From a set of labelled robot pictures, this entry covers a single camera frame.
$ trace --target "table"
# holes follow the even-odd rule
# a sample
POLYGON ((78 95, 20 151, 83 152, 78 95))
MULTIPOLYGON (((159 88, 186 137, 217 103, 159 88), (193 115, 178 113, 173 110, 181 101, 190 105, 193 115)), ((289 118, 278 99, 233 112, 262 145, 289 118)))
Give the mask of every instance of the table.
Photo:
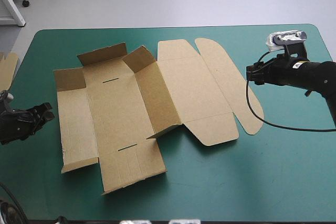
MULTIPOLYGON (((158 139, 168 172, 101 196, 99 164, 61 174, 62 153, 53 69, 79 67, 76 55, 126 42, 156 55, 160 40, 218 41, 245 76, 267 51, 273 31, 302 29, 311 61, 330 60, 313 25, 73 29, 39 31, 14 80, 13 108, 50 102, 56 119, 35 136, 0 147, 1 180, 29 219, 200 218, 228 221, 330 221, 336 218, 335 133, 305 133, 264 125, 239 139, 203 146, 184 126, 158 139)), ((251 85, 266 119, 296 127, 333 128, 317 93, 251 85)))

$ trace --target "cardboard panel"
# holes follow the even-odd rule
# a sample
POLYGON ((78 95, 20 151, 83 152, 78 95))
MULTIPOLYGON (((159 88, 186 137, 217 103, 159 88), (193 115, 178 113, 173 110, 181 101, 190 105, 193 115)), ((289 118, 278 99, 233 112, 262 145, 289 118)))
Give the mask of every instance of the cardboard panel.
POLYGON ((62 172, 98 162, 86 89, 57 92, 64 166, 62 172))
POLYGON ((77 57, 82 65, 86 66, 125 55, 127 55, 126 44, 121 43, 111 47, 97 49, 86 54, 78 55, 77 57))
POLYGON ((172 125, 182 124, 152 54, 142 46, 125 56, 123 61, 136 73, 135 77, 155 134, 159 135, 159 132, 172 125))
POLYGON ((239 137, 233 113, 202 118, 184 123, 204 145, 210 146, 239 137))
POLYGON ((54 76, 58 92, 86 87, 82 68, 54 70, 54 76))
POLYGON ((231 107, 195 49, 186 40, 160 41, 158 55, 160 71, 182 123, 205 145, 238 137, 234 118, 223 116, 232 113, 231 107), (217 118, 216 123, 210 124, 215 122, 210 118, 217 118))
POLYGON ((149 52, 144 46, 139 47, 135 51, 125 56, 123 61, 130 69, 132 69, 134 73, 137 73, 141 69, 156 62, 151 52, 149 52))
MULTIPOLYGON (((195 40, 195 43, 244 130, 248 134, 256 134, 263 123, 255 118, 247 105, 246 81, 230 56, 223 47, 213 40, 199 38, 195 40)), ((258 115, 263 117, 262 107, 251 89, 249 96, 252 107, 258 115)))
POLYGON ((11 52, 5 58, 0 52, 0 92, 11 87, 17 61, 18 56, 15 53, 11 52))
POLYGON ((100 158, 104 194, 166 172, 156 140, 100 158))
POLYGON ((104 192, 152 176, 149 173, 164 172, 155 140, 156 148, 146 145, 149 150, 143 151, 143 143, 148 142, 146 138, 153 135, 154 130, 133 71, 119 57, 85 65, 83 72, 97 137, 104 192), (147 159, 155 159, 152 169, 147 167, 147 159))
POLYGON ((107 65, 116 72, 126 66, 120 58, 83 68, 100 156, 145 141, 154 134, 135 75, 97 81, 100 78, 95 73, 104 74, 99 69, 108 69, 107 65))

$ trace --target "black cable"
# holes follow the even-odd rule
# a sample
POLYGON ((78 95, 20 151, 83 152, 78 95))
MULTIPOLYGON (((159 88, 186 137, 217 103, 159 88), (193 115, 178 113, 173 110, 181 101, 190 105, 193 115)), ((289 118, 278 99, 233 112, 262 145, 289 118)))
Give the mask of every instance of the black cable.
POLYGON ((260 58, 259 60, 257 61, 257 63, 261 62, 261 60, 270 53, 270 51, 267 51, 266 53, 264 53, 260 58))
POLYGON ((262 119, 260 116, 258 116, 254 110, 252 109, 252 106, 250 104, 250 100, 249 100, 249 97, 248 97, 248 83, 249 81, 246 81, 246 100, 247 100, 247 105, 248 107, 250 108, 252 114, 259 120, 261 120, 262 122, 270 125, 270 126, 273 126, 273 127, 276 127, 276 128, 280 128, 280 129, 285 129, 285 130, 291 130, 291 131, 308 131, 308 132, 335 132, 336 129, 327 129, 327 130, 317 130, 317 129, 302 129, 302 128, 293 128, 293 127, 287 127, 287 126, 282 126, 282 125, 278 125, 278 124, 274 124, 274 123, 270 123, 264 119, 262 119))
POLYGON ((29 221, 28 221, 27 216, 25 215, 25 212, 23 212, 22 207, 20 206, 19 202, 16 200, 14 195, 11 193, 11 191, 2 182, 0 182, 0 186, 5 190, 5 192, 10 196, 12 201, 15 203, 15 205, 16 205, 17 209, 19 210, 20 214, 22 215, 25 223, 29 224, 29 221))

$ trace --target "white stand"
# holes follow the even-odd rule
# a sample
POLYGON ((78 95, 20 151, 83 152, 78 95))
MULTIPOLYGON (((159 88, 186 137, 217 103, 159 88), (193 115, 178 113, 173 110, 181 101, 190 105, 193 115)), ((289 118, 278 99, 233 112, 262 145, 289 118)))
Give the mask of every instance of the white stand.
POLYGON ((14 4, 13 0, 2 0, 2 2, 5 4, 7 10, 11 14, 11 17, 0 17, 0 25, 25 26, 26 22, 14 4))

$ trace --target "chair wheel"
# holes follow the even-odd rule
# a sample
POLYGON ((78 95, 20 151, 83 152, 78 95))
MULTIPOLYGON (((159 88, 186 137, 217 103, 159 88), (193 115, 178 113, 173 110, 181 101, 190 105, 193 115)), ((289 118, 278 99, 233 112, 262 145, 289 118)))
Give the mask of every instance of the chair wheel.
POLYGON ((23 0, 22 5, 23 5, 23 7, 28 7, 29 6, 29 1, 28 0, 23 0))

